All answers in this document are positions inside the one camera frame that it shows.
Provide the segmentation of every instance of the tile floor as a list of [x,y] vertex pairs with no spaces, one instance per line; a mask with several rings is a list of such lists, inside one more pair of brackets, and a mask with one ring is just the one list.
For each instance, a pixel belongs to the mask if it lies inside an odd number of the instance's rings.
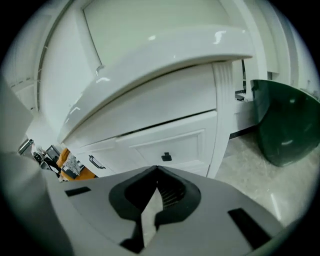
[[318,182],[320,145],[303,159],[276,167],[262,155],[254,133],[229,140],[216,179],[272,213],[284,226],[303,215]]

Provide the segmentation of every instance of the green trash can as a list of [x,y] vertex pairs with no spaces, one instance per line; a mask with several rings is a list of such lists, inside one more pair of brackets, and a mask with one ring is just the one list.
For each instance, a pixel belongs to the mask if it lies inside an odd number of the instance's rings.
[[264,157],[282,167],[300,160],[320,142],[320,102],[289,85],[252,80],[257,141]]

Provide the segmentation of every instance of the drawer handle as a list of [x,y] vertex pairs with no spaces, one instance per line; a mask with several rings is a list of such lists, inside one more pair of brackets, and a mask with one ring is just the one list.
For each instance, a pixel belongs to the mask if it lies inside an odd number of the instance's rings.
[[172,161],[172,157],[169,152],[165,152],[164,155],[161,156],[161,158],[164,162]]
[[98,169],[106,169],[106,167],[102,166],[93,155],[89,155],[89,161]]

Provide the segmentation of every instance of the cabinet door panel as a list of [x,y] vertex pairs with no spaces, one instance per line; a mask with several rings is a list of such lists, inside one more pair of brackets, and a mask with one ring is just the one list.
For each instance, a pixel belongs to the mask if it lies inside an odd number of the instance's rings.
[[108,166],[99,162],[93,152],[83,152],[74,154],[75,158],[79,160],[85,167],[87,167],[91,172],[93,172],[98,177],[104,177],[109,175],[114,175]]
[[[93,156],[98,166],[99,163],[101,163],[104,167],[116,174],[134,170],[139,167],[127,156],[125,151],[119,148],[114,138],[83,146],[78,149],[77,152],[82,152],[81,154],[86,154],[87,156]],[[95,165],[94,160],[92,161],[93,163],[91,163],[91,167]]]
[[116,143],[139,167],[161,165],[203,174],[211,163],[217,112],[184,118],[123,136]]

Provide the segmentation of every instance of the white cabinet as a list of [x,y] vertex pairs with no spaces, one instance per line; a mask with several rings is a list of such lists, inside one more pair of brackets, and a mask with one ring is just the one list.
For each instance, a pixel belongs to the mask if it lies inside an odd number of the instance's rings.
[[209,111],[93,143],[74,155],[98,177],[154,165],[206,176],[216,127],[217,112]]
[[210,111],[123,136],[117,144],[139,167],[161,165],[206,176],[216,127],[217,112]]
[[98,177],[123,173],[140,167],[126,156],[115,138],[81,147],[74,155]]

